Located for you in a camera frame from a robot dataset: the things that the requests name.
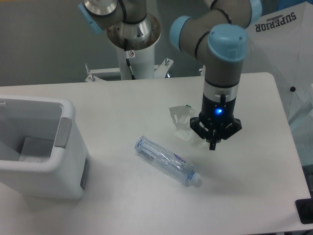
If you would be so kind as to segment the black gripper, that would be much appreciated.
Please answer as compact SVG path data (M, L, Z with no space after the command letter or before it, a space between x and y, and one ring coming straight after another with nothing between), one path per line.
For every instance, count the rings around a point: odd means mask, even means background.
M201 112L190 119L190 128L209 143L210 150L242 129L241 121L233 115L238 88L238 84L223 88L204 82Z

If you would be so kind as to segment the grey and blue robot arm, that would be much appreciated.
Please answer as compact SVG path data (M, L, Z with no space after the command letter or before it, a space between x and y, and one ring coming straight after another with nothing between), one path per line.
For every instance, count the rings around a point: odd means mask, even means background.
M123 80L154 78L155 57L148 55L160 38L158 20L144 0L84 0L78 8L90 28L105 31L116 47ZM259 0L213 0L208 13L177 18L171 25L172 45L205 66L201 112L190 119L191 129L210 144L241 130L234 117L243 60L246 28L262 14Z

